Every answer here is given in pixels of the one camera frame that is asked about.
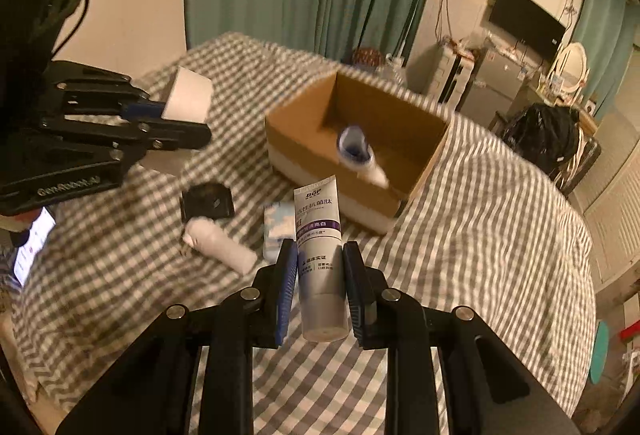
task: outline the gingham fabric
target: gingham fabric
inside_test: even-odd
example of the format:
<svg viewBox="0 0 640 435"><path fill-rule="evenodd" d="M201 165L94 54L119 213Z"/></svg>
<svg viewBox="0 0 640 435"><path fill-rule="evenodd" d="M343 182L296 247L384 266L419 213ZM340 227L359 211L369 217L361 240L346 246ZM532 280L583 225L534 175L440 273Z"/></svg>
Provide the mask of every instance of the gingham fabric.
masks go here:
<svg viewBox="0 0 640 435"><path fill-rule="evenodd" d="M435 102L310 53L226 34L176 64L212 79L211 143L179 178L135 167L120 189L60 205L15 305L24 360L57 403L70 409L168 305L210 306L251 284L255 271L242 277L213 259L180 254L180 191L210 180L229 186L237 214L222 227L261 254L263 206L291 199L294 188L270 168L265 112L340 69L450 120L440 160L393 231L373 236L343 217L343 240L357 240L367 265L423 305L473 307L572 413L594 338L591 241L541 171ZM174 69L143 80L152 95ZM255 430L382 433L385 376L385 351L363 352L353 335L305 342L295 300L284 345L254 353ZM446 433L439 373L436 384Z"/></svg>

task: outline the toothpaste tube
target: toothpaste tube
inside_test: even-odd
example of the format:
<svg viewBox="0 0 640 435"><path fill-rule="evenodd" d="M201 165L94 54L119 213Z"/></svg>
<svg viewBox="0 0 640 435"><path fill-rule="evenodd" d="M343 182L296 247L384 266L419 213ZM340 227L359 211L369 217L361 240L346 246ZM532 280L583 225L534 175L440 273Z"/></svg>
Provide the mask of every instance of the toothpaste tube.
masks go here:
<svg viewBox="0 0 640 435"><path fill-rule="evenodd" d="M318 342L346 338L349 330L335 176L294 190L293 201L302 335Z"/></svg>

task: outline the silver bolt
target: silver bolt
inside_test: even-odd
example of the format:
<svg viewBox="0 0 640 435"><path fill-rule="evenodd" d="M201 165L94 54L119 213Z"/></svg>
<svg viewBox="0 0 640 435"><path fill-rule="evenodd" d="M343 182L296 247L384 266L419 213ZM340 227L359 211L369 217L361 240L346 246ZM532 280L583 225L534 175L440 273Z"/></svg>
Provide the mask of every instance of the silver bolt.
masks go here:
<svg viewBox="0 0 640 435"><path fill-rule="evenodd" d="M185 309L182 305L172 305L166 310L166 316L170 320L180 319L187 313L187 309Z"/></svg>
<svg viewBox="0 0 640 435"><path fill-rule="evenodd" d="M458 307L456 309L456 316L463 321L471 321L475 314L469 307Z"/></svg>
<svg viewBox="0 0 640 435"><path fill-rule="evenodd" d="M389 288L382 291L382 299L385 301L398 301L400 296L400 291L397 289Z"/></svg>
<svg viewBox="0 0 640 435"><path fill-rule="evenodd" d="M240 296L243 300L253 301L260 298L260 291L255 287L245 287L240 291Z"/></svg>

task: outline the television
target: television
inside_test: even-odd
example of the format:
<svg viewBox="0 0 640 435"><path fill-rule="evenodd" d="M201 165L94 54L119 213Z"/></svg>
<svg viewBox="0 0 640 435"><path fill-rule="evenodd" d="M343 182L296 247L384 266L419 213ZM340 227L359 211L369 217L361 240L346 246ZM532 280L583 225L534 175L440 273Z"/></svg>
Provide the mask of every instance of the television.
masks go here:
<svg viewBox="0 0 640 435"><path fill-rule="evenodd" d="M496 0L489 22L511 34L516 40L553 60L566 27L533 0Z"/></svg>

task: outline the smartphone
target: smartphone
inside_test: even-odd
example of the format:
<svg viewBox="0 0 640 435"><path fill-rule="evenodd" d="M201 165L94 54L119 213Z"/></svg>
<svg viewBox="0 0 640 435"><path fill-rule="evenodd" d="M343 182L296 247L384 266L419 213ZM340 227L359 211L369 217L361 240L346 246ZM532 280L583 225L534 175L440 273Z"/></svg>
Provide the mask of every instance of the smartphone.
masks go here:
<svg viewBox="0 0 640 435"><path fill-rule="evenodd" d="M49 232L56 225L47 208L43 208L40 216L33 221L29 232L29 240L22 247L19 247L15 255L14 274L20 285L24 287L33 260L40 250L44 247Z"/></svg>

